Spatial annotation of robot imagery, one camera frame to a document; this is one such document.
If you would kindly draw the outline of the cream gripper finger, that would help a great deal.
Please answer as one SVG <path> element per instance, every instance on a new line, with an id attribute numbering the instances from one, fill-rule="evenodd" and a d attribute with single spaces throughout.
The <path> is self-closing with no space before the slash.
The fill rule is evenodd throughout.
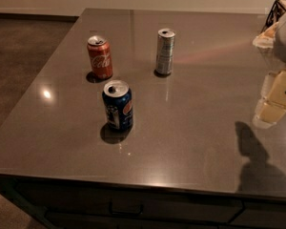
<path id="1" fill-rule="evenodd" d="M 277 22 L 262 32 L 253 40 L 253 45 L 261 49 L 271 49 L 274 46 Z"/>
<path id="2" fill-rule="evenodd" d="M 286 114 L 286 71 L 269 72 L 264 79 L 260 99 L 255 108 L 253 123 L 268 129 Z"/>

